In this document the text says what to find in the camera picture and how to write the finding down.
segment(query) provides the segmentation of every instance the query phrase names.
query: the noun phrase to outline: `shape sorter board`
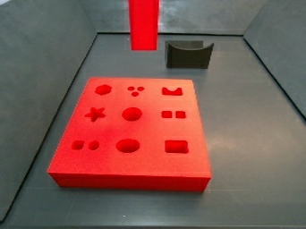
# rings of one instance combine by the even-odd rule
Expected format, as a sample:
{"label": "shape sorter board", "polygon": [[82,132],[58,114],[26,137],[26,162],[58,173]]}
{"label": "shape sorter board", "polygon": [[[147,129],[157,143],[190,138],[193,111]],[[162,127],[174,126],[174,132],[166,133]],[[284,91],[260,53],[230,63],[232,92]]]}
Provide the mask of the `shape sorter board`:
{"label": "shape sorter board", "polygon": [[91,78],[49,173],[63,187],[205,191],[212,172],[193,81]]}

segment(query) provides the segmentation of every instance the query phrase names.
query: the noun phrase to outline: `circular hole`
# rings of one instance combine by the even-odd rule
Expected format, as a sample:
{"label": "circular hole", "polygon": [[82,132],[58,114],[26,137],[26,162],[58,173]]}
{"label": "circular hole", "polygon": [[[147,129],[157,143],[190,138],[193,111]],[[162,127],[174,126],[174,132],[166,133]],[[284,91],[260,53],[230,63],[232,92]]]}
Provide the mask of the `circular hole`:
{"label": "circular hole", "polygon": [[117,148],[122,153],[133,153],[139,150],[141,143],[131,139],[121,140],[117,144]]}
{"label": "circular hole", "polygon": [[91,150],[97,150],[99,148],[99,142],[97,140],[91,141],[89,144],[89,148]]}
{"label": "circular hole", "polygon": [[81,150],[85,147],[85,141],[83,140],[75,140],[73,143],[73,149]]}
{"label": "circular hole", "polygon": [[131,95],[133,95],[134,97],[138,97],[138,96],[139,96],[139,92],[133,92]]}
{"label": "circular hole", "polygon": [[130,107],[122,112],[122,117],[127,121],[137,121],[142,118],[142,110],[137,107]]}

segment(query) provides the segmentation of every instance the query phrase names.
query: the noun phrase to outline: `oval hole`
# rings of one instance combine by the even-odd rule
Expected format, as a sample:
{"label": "oval hole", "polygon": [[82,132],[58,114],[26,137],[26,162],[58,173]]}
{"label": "oval hole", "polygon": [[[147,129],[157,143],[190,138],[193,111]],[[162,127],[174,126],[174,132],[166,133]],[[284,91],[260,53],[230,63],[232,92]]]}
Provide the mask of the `oval hole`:
{"label": "oval hole", "polygon": [[91,150],[97,150],[99,148],[99,142],[97,140],[91,141],[89,144],[89,148]]}
{"label": "oval hole", "polygon": [[122,153],[133,153],[139,150],[141,143],[131,139],[121,140],[117,144],[117,148]]}

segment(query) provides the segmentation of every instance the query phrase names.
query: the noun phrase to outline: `gray floor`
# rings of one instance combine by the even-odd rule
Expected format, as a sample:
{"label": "gray floor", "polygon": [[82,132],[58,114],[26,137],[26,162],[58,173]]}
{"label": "gray floor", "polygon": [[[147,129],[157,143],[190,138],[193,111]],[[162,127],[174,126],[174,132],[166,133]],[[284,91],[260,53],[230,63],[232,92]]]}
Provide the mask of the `gray floor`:
{"label": "gray floor", "polygon": [[[159,37],[131,52],[129,35],[101,35],[77,76],[3,225],[304,225],[306,126],[241,37]],[[205,39],[209,70],[165,67],[165,41]],[[90,76],[193,79],[210,148],[204,194],[62,189],[46,170]]]}

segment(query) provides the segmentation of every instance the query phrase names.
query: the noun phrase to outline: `black object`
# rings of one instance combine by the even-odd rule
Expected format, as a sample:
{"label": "black object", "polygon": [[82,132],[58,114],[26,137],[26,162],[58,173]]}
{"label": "black object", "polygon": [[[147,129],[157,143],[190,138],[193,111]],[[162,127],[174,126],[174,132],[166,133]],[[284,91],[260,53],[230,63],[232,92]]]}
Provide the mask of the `black object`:
{"label": "black object", "polygon": [[168,68],[209,69],[214,43],[204,46],[204,41],[166,41]]}

